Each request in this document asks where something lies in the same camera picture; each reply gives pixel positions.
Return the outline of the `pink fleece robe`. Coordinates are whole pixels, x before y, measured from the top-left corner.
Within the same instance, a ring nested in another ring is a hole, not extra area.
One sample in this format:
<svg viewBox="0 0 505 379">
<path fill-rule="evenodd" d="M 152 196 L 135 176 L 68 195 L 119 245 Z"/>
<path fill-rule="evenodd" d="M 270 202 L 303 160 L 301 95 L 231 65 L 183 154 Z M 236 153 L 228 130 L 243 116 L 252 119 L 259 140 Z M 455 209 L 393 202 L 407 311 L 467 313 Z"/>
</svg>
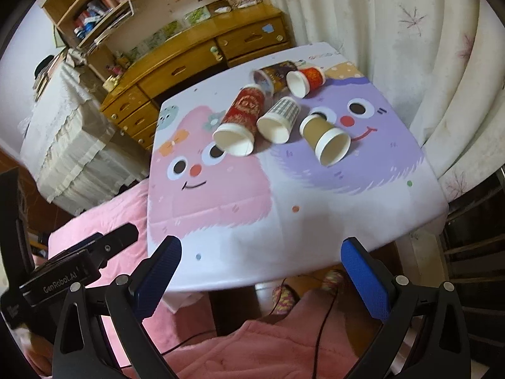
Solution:
<svg viewBox="0 0 505 379">
<path fill-rule="evenodd" d="M 343 378 L 380 326 L 351 286 L 316 289 L 279 322 L 247 321 L 165 360 L 180 378 Z"/>
</svg>

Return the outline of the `white floral curtain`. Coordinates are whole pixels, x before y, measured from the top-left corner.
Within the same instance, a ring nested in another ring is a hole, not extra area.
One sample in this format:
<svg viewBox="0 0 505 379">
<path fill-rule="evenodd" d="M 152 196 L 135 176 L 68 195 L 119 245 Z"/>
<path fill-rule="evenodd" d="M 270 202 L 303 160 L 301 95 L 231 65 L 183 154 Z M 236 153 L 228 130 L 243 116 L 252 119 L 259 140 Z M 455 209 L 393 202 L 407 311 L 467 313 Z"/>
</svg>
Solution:
<svg viewBox="0 0 505 379">
<path fill-rule="evenodd" d="M 269 0 L 381 91 L 448 200 L 504 164 L 504 0 Z"/>
</svg>

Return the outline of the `left knitted slipper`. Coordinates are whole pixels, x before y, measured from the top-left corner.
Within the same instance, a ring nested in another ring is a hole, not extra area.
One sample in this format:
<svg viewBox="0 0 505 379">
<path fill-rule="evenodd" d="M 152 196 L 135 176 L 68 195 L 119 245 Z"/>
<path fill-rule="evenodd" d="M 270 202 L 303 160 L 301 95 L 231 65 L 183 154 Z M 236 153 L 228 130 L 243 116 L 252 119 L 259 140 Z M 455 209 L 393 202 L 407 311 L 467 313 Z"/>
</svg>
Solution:
<svg viewBox="0 0 505 379">
<path fill-rule="evenodd" d="M 272 315 L 287 315 L 300 301 L 298 293 L 285 282 L 272 291 Z"/>
</svg>

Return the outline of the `red patterned paper cup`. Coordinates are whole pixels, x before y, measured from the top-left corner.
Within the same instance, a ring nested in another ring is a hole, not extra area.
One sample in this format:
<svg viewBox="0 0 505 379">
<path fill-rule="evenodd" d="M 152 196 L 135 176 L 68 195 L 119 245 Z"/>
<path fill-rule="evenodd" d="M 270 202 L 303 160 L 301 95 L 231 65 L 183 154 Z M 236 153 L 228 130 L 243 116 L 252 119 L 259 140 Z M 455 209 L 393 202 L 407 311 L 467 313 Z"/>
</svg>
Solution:
<svg viewBox="0 0 505 379">
<path fill-rule="evenodd" d="M 234 157 L 246 157 L 253 152 L 257 121 L 264 110 L 266 95 L 257 84 L 239 90 L 235 100 L 212 137 L 216 146 Z"/>
</svg>

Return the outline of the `cream lace covered furniture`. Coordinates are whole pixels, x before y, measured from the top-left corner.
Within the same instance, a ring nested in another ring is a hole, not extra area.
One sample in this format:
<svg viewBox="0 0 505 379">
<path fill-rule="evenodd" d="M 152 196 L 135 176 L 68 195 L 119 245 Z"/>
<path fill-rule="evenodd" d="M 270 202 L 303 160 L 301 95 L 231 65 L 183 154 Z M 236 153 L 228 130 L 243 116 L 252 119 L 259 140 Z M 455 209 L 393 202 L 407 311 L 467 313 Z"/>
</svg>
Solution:
<svg viewBox="0 0 505 379">
<path fill-rule="evenodd" d="M 39 193 L 75 216 L 149 174 L 147 151 L 100 111 L 104 96 L 91 70 L 60 63 L 34 106 L 21 147 Z"/>
</svg>

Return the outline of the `orange red paper cup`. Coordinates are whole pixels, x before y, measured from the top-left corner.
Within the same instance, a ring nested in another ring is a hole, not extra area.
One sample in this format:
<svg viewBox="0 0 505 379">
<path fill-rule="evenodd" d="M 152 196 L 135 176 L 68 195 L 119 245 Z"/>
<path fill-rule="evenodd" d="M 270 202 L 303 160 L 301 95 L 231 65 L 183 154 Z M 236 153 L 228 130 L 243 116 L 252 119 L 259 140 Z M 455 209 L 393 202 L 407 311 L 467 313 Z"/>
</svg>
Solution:
<svg viewBox="0 0 505 379">
<path fill-rule="evenodd" d="M 286 82 L 290 92 L 299 99 L 315 92 L 326 82 L 323 70 L 319 67 L 308 67 L 289 71 Z"/>
</svg>

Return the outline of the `right knitted slipper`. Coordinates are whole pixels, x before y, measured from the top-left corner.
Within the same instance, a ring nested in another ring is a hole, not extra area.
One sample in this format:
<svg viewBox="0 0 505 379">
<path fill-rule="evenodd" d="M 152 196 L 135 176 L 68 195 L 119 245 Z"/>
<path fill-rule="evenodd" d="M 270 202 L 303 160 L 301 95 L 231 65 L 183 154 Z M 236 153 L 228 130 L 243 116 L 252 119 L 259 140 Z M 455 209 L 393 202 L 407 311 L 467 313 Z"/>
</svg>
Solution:
<svg viewBox="0 0 505 379">
<path fill-rule="evenodd" d="M 342 286 L 345 281 L 344 275 L 338 269 L 330 270 L 321 283 L 321 289 L 330 294 L 337 294 L 339 288 Z"/>
</svg>

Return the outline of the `black metal rack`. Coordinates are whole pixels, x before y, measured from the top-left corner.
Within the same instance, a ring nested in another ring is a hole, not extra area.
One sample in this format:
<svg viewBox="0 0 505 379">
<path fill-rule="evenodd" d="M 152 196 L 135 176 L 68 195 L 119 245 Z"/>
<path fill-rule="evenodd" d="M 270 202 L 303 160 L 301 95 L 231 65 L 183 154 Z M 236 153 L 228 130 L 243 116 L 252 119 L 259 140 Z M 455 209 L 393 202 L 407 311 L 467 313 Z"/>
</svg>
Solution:
<svg viewBox="0 0 505 379">
<path fill-rule="evenodd" d="M 472 359 L 504 357 L 504 169 L 449 203 L 441 234 L 449 280 L 459 295 Z"/>
</svg>

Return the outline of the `grey striped paper cup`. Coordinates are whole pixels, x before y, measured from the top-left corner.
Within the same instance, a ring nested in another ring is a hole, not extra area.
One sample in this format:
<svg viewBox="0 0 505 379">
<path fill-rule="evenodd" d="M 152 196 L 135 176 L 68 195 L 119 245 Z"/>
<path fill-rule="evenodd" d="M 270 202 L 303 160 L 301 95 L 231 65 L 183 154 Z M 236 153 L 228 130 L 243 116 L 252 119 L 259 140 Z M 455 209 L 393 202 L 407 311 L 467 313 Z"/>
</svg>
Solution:
<svg viewBox="0 0 505 379">
<path fill-rule="evenodd" d="M 290 97 L 279 99 L 258 119 L 259 133 L 273 144 L 288 142 L 300 109 L 300 105 Z"/>
</svg>

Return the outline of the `knitted slipper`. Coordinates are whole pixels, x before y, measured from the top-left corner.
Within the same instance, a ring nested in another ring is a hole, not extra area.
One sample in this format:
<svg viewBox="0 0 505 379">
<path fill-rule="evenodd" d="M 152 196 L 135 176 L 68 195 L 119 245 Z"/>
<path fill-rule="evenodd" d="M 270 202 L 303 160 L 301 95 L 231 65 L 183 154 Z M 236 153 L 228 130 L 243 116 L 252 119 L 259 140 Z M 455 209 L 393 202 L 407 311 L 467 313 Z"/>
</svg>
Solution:
<svg viewBox="0 0 505 379">
<path fill-rule="evenodd" d="M 300 301 L 298 293 L 285 282 L 272 291 L 272 315 L 287 315 Z"/>
<path fill-rule="evenodd" d="M 344 275 L 338 269 L 330 270 L 321 283 L 321 289 L 330 294 L 337 294 L 339 288 L 342 286 L 345 281 Z"/>
</svg>

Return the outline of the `dark brown patterned cup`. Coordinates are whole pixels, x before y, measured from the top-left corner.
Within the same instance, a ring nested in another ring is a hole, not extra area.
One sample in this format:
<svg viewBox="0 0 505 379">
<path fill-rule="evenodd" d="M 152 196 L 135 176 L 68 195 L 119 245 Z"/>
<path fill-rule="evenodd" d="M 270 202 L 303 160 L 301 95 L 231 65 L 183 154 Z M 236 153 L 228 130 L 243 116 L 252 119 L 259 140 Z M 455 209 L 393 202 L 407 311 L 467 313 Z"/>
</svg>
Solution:
<svg viewBox="0 0 505 379">
<path fill-rule="evenodd" d="M 283 61 L 261 69 L 255 69 L 251 76 L 255 84 L 261 86 L 268 96 L 273 97 L 287 87 L 287 74 L 297 70 L 295 63 Z"/>
</svg>

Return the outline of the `cartoon monster tablecloth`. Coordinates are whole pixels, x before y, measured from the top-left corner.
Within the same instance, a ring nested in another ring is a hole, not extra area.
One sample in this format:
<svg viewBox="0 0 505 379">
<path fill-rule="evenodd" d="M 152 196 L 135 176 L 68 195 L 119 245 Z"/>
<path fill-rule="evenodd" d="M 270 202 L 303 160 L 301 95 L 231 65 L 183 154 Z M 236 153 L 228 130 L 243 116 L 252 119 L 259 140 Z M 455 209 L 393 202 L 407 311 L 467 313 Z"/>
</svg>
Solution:
<svg viewBox="0 0 505 379">
<path fill-rule="evenodd" d="M 257 138 L 234 157 L 213 140 L 253 71 L 283 61 L 326 70 L 300 100 L 351 138 L 325 167 L 300 136 Z M 244 63 L 161 106 L 149 177 L 148 248 L 179 238 L 170 292 L 250 286 L 338 263 L 347 237 L 368 250 L 444 217 L 448 202 L 421 148 L 383 95 L 336 48 L 303 45 Z"/>
</svg>

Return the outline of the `brown kraft paper cup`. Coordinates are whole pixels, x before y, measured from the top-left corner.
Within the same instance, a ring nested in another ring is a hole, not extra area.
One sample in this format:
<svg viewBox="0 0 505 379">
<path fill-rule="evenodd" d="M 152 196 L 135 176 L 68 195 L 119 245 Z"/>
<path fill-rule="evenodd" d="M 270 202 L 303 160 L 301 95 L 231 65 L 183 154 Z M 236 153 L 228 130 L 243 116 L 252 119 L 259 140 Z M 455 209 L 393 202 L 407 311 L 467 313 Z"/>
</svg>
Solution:
<svg viewBox="0 0 505 379">
<path fill-rule="evenodd" d="M 309 115 L 300 124 L 300 135 L 312 148 L 322 166 L 342 160 L 351 146 L 350 136 L 319 115 Z"/>
</svg>

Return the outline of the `wooden desk with drawers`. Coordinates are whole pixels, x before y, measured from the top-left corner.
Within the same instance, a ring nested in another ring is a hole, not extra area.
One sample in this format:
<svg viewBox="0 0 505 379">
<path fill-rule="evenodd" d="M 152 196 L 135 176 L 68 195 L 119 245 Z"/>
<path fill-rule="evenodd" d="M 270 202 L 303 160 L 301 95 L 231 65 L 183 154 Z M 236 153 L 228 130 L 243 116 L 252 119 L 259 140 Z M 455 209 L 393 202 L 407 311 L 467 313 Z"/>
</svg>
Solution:
<svg viewBox="0 0 505 379">
<path fill-rule="evenodd" d="M 283 12 L 265 3 L 211 17 L 136 61 L 100 111 L 150 150 L 162 97 L 190 82 L 292 46 Z"/>
</svg>

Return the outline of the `wooden bookshelf hutch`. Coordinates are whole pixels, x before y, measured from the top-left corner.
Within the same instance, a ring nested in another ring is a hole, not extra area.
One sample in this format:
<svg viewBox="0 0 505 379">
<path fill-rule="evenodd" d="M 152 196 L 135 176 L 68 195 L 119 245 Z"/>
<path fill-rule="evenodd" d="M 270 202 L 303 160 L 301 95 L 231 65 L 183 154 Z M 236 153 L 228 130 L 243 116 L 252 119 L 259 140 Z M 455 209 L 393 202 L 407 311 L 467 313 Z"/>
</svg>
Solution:
<svg viewBox="0 0 505 379">
<path fill-rule="evenodd" d="M 41 8 L 101 81 L 115 65 L 126 67 L 180 31 L 231 9 L 227 0 L 44 0 Z"/>
</svg>

